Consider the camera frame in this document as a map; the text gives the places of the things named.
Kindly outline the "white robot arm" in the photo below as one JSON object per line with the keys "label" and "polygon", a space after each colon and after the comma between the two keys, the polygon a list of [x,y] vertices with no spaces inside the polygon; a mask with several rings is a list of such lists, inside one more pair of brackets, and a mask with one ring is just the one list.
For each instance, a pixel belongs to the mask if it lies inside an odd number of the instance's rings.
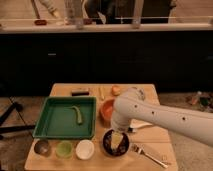
{"label": "white robot arm", "polygon": [[111,127],[114,131],[126,132],[132,119],[152,123],[213,147],[213,113],[146,102],[143,90],[136,87],[115,98]]}

